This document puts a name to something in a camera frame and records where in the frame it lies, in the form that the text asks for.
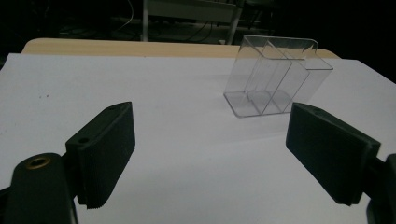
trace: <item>white paper sheet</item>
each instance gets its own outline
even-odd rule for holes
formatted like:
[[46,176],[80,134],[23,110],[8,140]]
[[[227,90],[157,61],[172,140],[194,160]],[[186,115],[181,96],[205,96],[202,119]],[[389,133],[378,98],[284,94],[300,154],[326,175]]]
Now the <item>white paper sheet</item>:
[[[395,152],[396,87],[358,61],[310,102]],[[136,148],[104,207],[80,223],[366,223],[369,199],[336,204],[286,149],[289,115],[238,119],[222,93],[232,59],[11,54],[0,72],[0,189],[13,168],[131,101]]]

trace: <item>transparent plastic box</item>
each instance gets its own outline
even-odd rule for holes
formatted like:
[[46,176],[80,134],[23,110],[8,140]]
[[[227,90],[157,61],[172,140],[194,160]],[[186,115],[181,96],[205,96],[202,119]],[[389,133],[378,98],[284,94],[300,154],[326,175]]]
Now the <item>transparent plastic box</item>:
[[330,74],[313,39],[245,35],[224,96],[238,118],[289,113]]

